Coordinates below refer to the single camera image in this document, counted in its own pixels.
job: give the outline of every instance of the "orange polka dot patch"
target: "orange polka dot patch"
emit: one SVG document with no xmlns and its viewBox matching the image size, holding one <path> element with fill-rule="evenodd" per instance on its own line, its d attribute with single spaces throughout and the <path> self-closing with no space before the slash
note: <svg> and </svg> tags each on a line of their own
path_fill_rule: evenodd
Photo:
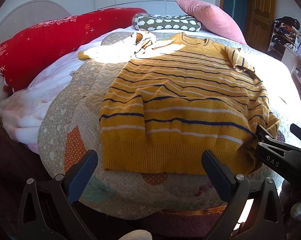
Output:
<svg viewBox="0 0 301 240">
<path fill-rule="evenodd" d="M 82 141 L 80 130 L 76 126 L 67 134 L 64 171 L 67 172 L 71 166 L 78 163 L 86 152 L 87 150 Z"/>
<path fill-rule="evenodd" d="M 167 173 L 141 173 L 145 182 L 151 186 L 163 184 L 167 178 Z"/>
</svg>

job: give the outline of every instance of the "brown fabric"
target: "brown fabric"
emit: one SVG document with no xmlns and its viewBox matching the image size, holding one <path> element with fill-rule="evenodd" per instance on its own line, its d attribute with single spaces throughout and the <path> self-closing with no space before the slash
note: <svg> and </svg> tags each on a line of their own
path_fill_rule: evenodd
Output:
<svg viewBox="0 0 301 240">
<path fill-rule="evenodd" d="M 19 202 L 28 178 L 51 179 L 37 154 L 0 129 L 0 224 L 9 235 L 16 234 Z"/>
</svg>

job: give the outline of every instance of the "door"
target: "door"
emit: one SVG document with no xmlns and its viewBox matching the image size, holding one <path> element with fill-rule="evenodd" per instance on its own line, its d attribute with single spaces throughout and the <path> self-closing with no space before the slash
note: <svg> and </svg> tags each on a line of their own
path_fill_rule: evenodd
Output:
<svg viewBox="0 0 301 240">
<path fill-rule="evenodd" d="M 244 37 L 252 48 L 267 52 L 275 10 L 276 0 L 248 0 Z"/>
</svg>

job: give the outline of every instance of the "sweater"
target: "sweater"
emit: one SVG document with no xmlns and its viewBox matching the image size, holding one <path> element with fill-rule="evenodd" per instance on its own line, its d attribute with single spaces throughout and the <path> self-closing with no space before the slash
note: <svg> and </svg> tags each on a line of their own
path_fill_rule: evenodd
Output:
<svg viewBox="0 0 301 240">
<path fill-rule="evenodd" d="M 234 173 L 261 167 L 257 125 L 276 137 L 267 91 L 240 50 L 185 33 L 135 54 L 100 110 L 105 170 L 206 174 L 212 150 Z"/>
</svg>

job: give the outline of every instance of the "metal bolt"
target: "metal bolt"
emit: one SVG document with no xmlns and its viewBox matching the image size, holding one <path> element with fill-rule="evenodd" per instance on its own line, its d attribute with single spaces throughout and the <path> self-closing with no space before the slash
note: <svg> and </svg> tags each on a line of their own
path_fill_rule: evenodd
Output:
<svg viewBox="0 0 301 240">
<path fill-rule="evenodd" d="M 34 179 L 32 179 L 32 178 L 29 178 L 29 179 L 27 180 L 27 182 L 26 182 L 26 183 L 27 183 L 28 185 L 30 185 L 30 184 L 32 184 L 33 182 L 34 182 Z"/>
<path fill-rule="evenodd" d="M 245 176 L 243 174 L 237 174 L 236 175 L 236 179 L 238 179 L 238 180 L 244 180 Z"/>
<path fill-rule="evenodd" d="M 267 177 L 267 178 L 266 178 L 266 181 L 267 181 L 269 184 L 273 184 L 273 183 L 274 183 L 274 181 L 273 181 L 273 179 L 272 179 L 271 177 Z"/>
<path fill-rule="evenodd" d="M 62 180 L 63 178 L 64 178 L 64 175 L 63 175 L 63 174 L 58 174 L 58 175 L 56 175 L 55 180 L 60 181 L 60 180 Z"/>
</svg>

